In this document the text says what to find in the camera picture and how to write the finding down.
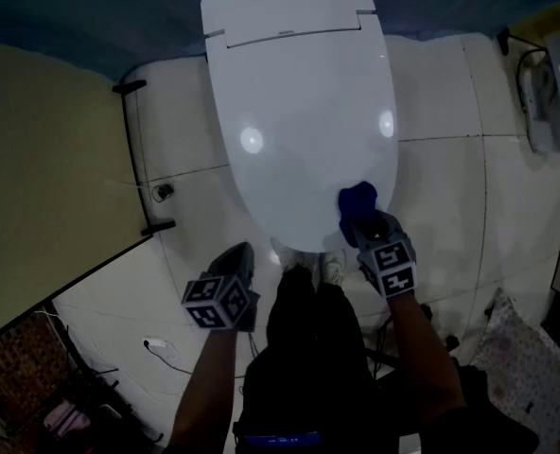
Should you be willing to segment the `person's white right shoe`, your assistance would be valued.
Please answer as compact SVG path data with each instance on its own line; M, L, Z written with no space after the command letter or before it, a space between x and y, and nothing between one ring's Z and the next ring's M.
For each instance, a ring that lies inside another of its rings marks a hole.
M343 249L320 255L320 281L322 284L342 286L346 265L346 252Z

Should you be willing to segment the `person's black trousers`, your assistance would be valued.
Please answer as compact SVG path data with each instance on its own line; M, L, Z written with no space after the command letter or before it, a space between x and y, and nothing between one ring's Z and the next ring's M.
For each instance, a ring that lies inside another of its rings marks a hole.
M282 275L267 346L251 362L237 426L243 436L318 433L327 452L374 447L376 386L353 307L341 287Z

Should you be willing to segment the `beige partition panel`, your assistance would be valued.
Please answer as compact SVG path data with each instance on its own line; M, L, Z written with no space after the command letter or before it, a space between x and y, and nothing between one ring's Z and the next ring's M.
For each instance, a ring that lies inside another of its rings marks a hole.
M0 332L143 240L113 87L0 44Z

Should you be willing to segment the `pink item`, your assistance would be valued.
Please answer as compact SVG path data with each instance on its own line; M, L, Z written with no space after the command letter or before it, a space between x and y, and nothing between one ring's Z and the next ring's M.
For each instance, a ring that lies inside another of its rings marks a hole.
M57 438L72 431L85 430L90 425L89 417L68 400L63 400L44 418L44 427Z

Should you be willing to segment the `white toilet lid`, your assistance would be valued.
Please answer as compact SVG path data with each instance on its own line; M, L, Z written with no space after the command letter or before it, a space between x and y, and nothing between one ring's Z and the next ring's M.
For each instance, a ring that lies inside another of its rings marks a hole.
M378 18L235 47L220 34L206 47L230 167L256 224L298 251L343 248L340 191L370 183L386 208L396 182L394 83Z

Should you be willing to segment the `black frame foot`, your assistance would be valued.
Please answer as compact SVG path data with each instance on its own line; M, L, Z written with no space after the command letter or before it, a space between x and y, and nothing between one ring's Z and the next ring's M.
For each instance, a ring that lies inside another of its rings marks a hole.
M159 223L152 223L141 231L141 236L153 236L165 230L172 229L175 226L176 226L176 222L173 219L159 222Z
M121 96L129 95L147 85L145 79L138 79L131 82L117 84L113 87L113 92Z

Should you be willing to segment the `black chest-mounted device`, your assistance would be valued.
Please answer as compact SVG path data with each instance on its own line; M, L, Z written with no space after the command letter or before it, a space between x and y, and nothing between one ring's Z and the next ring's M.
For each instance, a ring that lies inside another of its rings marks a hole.
M234 422L236 454L324 454L317 431L296 434L253 434L243 423Z

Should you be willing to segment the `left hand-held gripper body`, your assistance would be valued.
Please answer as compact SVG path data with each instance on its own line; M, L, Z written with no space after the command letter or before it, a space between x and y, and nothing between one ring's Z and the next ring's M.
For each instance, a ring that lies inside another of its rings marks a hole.
M182 306L202 329L254 332L260 296L251 274L203 275L189 281Z

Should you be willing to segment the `person's white shoe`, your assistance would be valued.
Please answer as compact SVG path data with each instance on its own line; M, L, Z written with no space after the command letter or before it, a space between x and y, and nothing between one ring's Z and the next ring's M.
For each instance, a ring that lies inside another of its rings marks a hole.
M271 247L278 257L283 272L291 271L296 267L302 267L309 272L314 271L316 257L310 253L294 250L274 237L271 238Z
M343 249L320 255L320 281L322 284L342 286L346 265L346 252Z

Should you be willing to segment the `blue cleaning cloth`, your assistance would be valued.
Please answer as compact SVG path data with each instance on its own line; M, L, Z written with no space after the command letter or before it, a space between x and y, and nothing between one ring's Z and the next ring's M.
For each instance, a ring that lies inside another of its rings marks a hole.
M352 248L358 247L354 230L363 232L375 224L376 199L376 189L368 182L344 188L339 193L340 229Z

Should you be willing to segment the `person's white left shoe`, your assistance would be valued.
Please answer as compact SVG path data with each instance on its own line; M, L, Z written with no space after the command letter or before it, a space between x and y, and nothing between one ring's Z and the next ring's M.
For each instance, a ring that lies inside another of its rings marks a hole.
M274 237L271 238L271 247L278 257L283 272L291 271L296 267L302 267L309 272L314 271L316 257L310 253L294 250Z

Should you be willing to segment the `patterned floor mat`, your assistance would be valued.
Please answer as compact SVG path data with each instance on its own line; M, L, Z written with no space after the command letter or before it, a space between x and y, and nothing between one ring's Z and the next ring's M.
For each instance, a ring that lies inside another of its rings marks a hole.
M487 373L491 403L537 434L534 454L560 454L560 348L500 289L471 364Z

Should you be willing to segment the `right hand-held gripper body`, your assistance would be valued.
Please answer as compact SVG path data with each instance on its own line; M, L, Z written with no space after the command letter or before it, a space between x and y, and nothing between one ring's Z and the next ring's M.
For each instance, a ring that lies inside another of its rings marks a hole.
M358 262L365 278L382 298L413 293L417 287L416 256L408 238L365 243Z

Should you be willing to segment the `person's right forearm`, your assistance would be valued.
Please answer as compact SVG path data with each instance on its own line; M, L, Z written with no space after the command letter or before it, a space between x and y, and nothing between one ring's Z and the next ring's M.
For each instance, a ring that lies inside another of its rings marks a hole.
M451 356L410 293L388 299L400 368L414 392L420 422L427 426L447 411L465 406Z

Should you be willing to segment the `person's left forearm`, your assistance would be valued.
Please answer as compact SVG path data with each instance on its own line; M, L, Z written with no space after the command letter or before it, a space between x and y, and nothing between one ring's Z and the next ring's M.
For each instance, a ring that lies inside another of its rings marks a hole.
M236 331L209 333L164 454L222 454L233 414L236 341Z

